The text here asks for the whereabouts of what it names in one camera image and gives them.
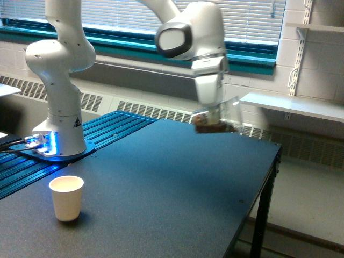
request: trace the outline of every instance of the window blinds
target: window blinds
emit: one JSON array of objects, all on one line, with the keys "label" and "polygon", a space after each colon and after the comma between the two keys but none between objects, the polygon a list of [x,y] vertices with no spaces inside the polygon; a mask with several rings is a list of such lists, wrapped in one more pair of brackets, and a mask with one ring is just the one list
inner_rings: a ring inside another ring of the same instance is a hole
[{"label": "window blinds", "polygon": [[[180,10],[195,0],[175,0]],[[286,0],[213,0],[221,7],[226,41],[277,45]],[[83,25],[154,34],[155,14],[135,0],[83,0]],[[0,0],[2,18],[46,22],[44,0]]]}]

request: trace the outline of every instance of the white paper cup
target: white paper cup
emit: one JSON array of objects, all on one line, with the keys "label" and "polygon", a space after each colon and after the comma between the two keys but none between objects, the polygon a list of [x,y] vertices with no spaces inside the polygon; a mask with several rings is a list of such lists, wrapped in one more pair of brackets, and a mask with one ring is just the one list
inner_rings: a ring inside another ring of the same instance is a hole
[{"label": "white paper cup", "polygon": [[50,181],[55,215],[60,221],[72,221],[79,216],[84,180],[77,176],[60,176]]}]

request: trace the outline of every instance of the metal extrusion platform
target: metal extrusion platform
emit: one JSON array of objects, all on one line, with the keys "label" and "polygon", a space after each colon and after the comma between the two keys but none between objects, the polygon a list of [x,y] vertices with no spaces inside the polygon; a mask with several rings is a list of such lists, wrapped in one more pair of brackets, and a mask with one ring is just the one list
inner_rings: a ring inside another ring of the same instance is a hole
[{"label": "metal extrusion platform", "polygon": [[[153,123],[156,119],[116,111],[83,124],[84,136],[96,151]],[[0,199],[60,170],[67,164],[51,164],[16,153],[0,154]]]}]

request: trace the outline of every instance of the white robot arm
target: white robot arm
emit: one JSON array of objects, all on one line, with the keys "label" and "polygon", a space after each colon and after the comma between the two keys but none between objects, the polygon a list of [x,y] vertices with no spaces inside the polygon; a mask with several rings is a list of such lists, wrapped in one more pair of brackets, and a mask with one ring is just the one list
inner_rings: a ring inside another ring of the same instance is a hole
[{"label": "white robot arm", "polygon": [[81,0],[46,0],[46,18],[56,28],[57,40],[42,40],[26,50],[29,68],[43,81],[48,96],[48,118],[33,129],[40,135],[27,147],[45,157],[73,156],[86,150],[83,136],[80,91],[69,73],[91,67],[95,50],[81,23]]},{"label": "white robot arm", "polygon": [[223,102],[221,81],[228,71],[220,7],[211,2],[192,2],[179,12],[172,0],[140,2],[163,22],[155,37],[158,52],[170,59],[192,60],[198,101],[206,110],[196,114],[194,123],[201,122],[202,132],[215,132],[219,125],[227,130],[219,106]]},{"label": "white robot arm", "polygon": [[[138,0],[163,25],[155,42],[159,53],[176,60],[192,60],[198,101],[205,111],[196,113],[198,132],[230,131],[221,120],[221,80],[228,70],[220,8],[211,2],[193,2],[180,12],[173,0]],[[81,23],[81,0],[46,0],[46,17],[56,28],[57,40],[29,45],[26,61],[43,81],[48,95],[48,118],[33,129],[27,147],[45,157],[74,156],[85,151],[81,124],[80,91],[69,73],[85,70],[95,61]]]}]

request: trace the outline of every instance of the teal window frame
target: teal window frame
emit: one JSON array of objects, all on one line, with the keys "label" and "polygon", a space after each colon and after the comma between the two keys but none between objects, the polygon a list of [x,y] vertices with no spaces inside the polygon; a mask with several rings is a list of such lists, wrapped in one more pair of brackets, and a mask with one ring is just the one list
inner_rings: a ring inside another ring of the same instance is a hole
[{"label": "teal window frame", "polygon": [[[31,43],[42,39],[56,39],[57,33],[49,23],[2,19],[0,40]],[[128,58],[148,59],[167,64],[189,66],[190,62],[162,57],[156,50],[154,35],[84,28],[87,39],[97,53],[114,54]],[[272,75],[276,64],[275,45],[225,42],[230,71]]]}]

